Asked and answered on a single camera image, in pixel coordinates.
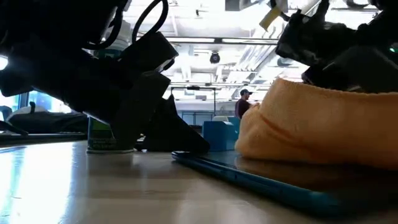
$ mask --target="cap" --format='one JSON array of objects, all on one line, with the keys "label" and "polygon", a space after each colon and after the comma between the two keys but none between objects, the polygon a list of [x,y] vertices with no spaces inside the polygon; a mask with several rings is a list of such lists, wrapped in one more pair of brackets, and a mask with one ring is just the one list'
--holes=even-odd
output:
[{"label": "cap", "polygon": [[241,90],[241,96],[243,96],[245,93],[248,93],[249,95],[253,94],[253,92],[250,92],[247,89]]}]

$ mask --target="blue tablet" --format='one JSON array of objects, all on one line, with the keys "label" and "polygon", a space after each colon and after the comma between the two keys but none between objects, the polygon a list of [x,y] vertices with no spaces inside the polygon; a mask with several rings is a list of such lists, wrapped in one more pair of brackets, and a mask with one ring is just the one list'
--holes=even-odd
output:
[{"label": "blue tablet", "polygon": [[216,175],[317,216],[339,217],[389,208],[398,201],[397,172],[362,166],[255,161],[237,152],[173,152],[186,166]]}]

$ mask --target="light fixture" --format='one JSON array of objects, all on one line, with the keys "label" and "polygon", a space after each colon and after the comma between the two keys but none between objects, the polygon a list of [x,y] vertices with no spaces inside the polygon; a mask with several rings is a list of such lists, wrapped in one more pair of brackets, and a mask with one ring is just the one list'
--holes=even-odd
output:
[{"label": "light fixture", "polygon": [[246,45],[277,45],[278,39],[222,38],[222,43]]},{"label": "light fixture", "polygon": [[206,37],[167,37],[167,40],[170,43],[180,43],[180,44],[189,44],[189,43],[213,43],[215,41],[214,38],[206,38]]},{"label": "light fixture", "polygon": [[241,86],[251,86],[251,87],[270,87],[271,84],[247,84],[247,83],[205,83],[205,82],[172,82],[170,84],[171,87],[179,87],[179,86],[221,86],[221,87],[241,87]]},{"label": "light fixture", "polygon": [[[207,100],[198,100],[198,99],[175,99],[176,101],[183,101],[183,102],[188,102],[188,103],[214,103],[214,99],[207,99]],[[219,99],[216,100],[217,103],[227,103],[231,100],[227,99]]]},{"label": "light fixture", "polygon": [[0,55],[0,70],[3,70],[8,65],[8,59],[5,56]]}]

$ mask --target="black object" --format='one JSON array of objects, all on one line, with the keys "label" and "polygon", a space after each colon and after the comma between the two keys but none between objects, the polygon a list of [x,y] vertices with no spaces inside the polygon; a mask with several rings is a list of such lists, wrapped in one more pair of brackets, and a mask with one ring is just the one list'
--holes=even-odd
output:
[{"label": "black object", "polygon": [[30,134],[87,133],[88,128],[88,118],[85,114],[51,113],[48,111],[15,114],[9,119],[9,122]]},{"label": "black object", "polygon": [[188,86],[187,90],[200,90],[200,86]]},{"label": "black object", "polygon": [[291,66],[292,63],[293,63],[292,59],[282,58],[282,57],[278,58],[278,61],[277,61],[278,67],[284,67],[284,68]]},{"label": "black object", "polygon": [[358,30],[326,22],[328,0],[321,1],[312,17],[297,11],[282,34],[276,53],[309,65],[302,74],[307,84],[365,93],[398,91],[398,57],[389,52],[398,40],[398,33],[392,29],[398,21],[393,6],[398,3],[380,0],[371,4],[383,11]]},{"label": "black object", "polygon": [[356,4],[354,0],[343,0],[350,9],[363,9],[369,4]]},{"label": "black object", "polygon": [[3,120],[6,120],[12,114],[12,109],[8,106],[0,106],[0,112]]},{"label": "black object", "polygon": [[16,134],[20,134],[22,136],[28,135],[27,131],[24,131],[24,130],[22,130],[20,128],[17,128],[17,127],[15,127],[15,126],[13,126],[13,125],[5,122],[5,121],[0,121],[0,131],[10,131],[10,132],[13,132],[13,133],[16,133]]},{"label": "black object", "polygon": [[221,58],[220,58],[220,55],[218,55],[218,52],[211,53],[210,63],[218,63],[218,62],[220,62],[220,60],[221,60]]},{"label": "black object", "polygon": [[30,105],[30,114],[35,113],[36,112],[36,103],[33,101],[30,101],[29,105]]},{"label": "black object", "polygon": [[[139,26],[160,2],[163,11],[158,22],[136,41]],[[62,4],[52,0],[1,1],[0,54],[9,61],[0,71],[2,94],[42,91],[73,110],[110,125],[120,149],[133,148],[155,111],[163,111],[157,106],[170,80],[160,73],[173,65],[178,53],[158,32],[167,17],[167,0],[155,0],[144,11],[132,33],[133,44],[120,57],[98,59],[83,51],[82,48],[102,49],[113,43],[126,3],[126,0],[71,0]],[[113,27],[113,31],[101,42],[108,27]],[[170,126],[179,126],[181,122],[166,111],[157,116],[167,119]],[[43,132],[59,130],[50,126]]]},{"label": "black object", "polygon": [[144,136],[141,148],[148,151],[203,154],[210,149],[209,143],[178,116],[173,95],[160,101]]}]

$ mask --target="table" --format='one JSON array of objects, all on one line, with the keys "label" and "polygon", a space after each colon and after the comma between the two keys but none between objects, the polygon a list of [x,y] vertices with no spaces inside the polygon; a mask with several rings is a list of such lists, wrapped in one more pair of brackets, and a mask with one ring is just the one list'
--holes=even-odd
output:
[{"label": "table", "polygon": [[[86,148],[0,149],[0,223],[335,223],[181,166],[170,153],[99,156]],[[342,223],[398,223],[398,213]]]}]

